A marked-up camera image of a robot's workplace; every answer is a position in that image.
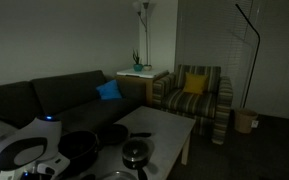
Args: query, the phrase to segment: potted plant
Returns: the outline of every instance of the potted plant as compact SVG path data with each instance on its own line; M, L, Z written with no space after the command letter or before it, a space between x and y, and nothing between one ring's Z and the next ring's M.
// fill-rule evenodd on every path
M133 49L133 59L135 64L133 65L134 71L142 71L143 65L140 64L140 57L138 56L138 50Z

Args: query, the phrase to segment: trash can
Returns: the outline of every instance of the trash can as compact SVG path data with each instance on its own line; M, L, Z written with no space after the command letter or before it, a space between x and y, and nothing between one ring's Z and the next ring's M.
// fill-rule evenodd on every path
M235 110L234 129L240 133L250 133L252 131L252 121L257 119L258 114L249 109Z

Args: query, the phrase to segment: sofa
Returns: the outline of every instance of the sofa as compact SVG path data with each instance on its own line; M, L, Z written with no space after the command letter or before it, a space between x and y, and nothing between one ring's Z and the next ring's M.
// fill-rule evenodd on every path
M192 93L191 89L199 83L202 89L197 90L200 92ZM215 144L224 143L232 100L230 78L221 76L219 66L179 64L175 72L153 84L153 107L195 119L195 132Z
M102 100L96 88L108 81L95 70L0 85L0 119L20 129L38 115L51 115L61 120L62 135L98 133L146 99L144 83L116 80L121 98Z

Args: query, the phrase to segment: table leg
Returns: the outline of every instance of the table leg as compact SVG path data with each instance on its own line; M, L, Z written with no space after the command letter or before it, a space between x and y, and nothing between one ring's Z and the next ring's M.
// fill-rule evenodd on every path
M187 139L184 143L183 149L182 149L182 164L186 165L187 164L187 159L188 159L188 151L190 149L190 139L191 139L191 134L188 134Z

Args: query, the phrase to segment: pot lid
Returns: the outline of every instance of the pot lid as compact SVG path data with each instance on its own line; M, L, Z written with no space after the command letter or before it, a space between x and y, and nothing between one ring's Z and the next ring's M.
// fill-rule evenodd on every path
M123 158L132 162L141 161L147 158L148 151L148 145L144 140L132 139L123 146Z

